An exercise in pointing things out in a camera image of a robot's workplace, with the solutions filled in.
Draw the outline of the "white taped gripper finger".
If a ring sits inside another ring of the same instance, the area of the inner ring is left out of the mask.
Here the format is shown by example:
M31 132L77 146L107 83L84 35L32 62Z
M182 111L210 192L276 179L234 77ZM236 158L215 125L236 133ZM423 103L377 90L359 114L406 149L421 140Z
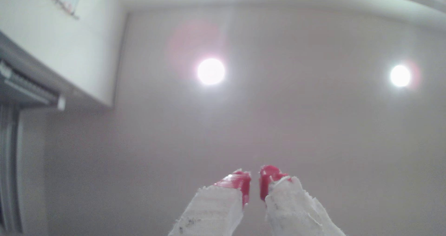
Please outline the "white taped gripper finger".
M251 174L241 169L200 188L169 236L231 236L249 202Z
M260 198L274 236L345 236L298 177L273 165L262 166L259 174Z

